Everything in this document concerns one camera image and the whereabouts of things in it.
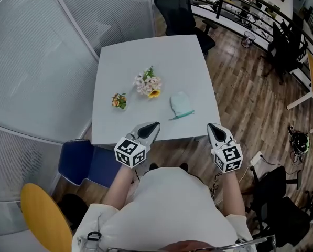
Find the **blue chair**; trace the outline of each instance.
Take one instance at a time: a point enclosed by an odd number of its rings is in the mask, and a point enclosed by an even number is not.
[[[120,166],[114,151],[93,146],[88,139],[76,139],[63,144],[58,172],[77,186],[89,179],[110,187]]]

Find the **power strip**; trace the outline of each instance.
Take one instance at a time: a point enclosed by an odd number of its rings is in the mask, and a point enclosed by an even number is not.
[[[255,164],[258,163],[258,161],[259,161],[261,158],[262,158],[262,153],[261,153],[261,151],[258,151],[258,152],[254,155],[254,157],[252,157],[252,159],[250,160],[250,164],[251,164],[252,166],[254,166]]]

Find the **white shirt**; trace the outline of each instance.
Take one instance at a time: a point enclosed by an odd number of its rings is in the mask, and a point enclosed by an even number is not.
[[[146,173],[133,201],[120,211],[91,204],[72,241],[91,231],[102,234],[99,246],[130,250],[158,250],[166,245],[196,240],[214,247],[251,240],[245,216],[226,218],[217,210],[210,190],[196,177],[178,167],[162,167]]]

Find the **yellow flower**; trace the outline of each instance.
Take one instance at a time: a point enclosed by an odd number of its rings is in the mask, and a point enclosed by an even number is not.
[[[160,90],[153,90],[150,94],[148,94],[149,98],[158,97],[161,94]]]

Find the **yellow chair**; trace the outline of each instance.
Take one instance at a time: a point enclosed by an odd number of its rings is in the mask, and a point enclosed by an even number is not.
[[[36,239],[51,252],[71,252],[72,232],[55,201],[38,185],[21,190],[21,210]]]

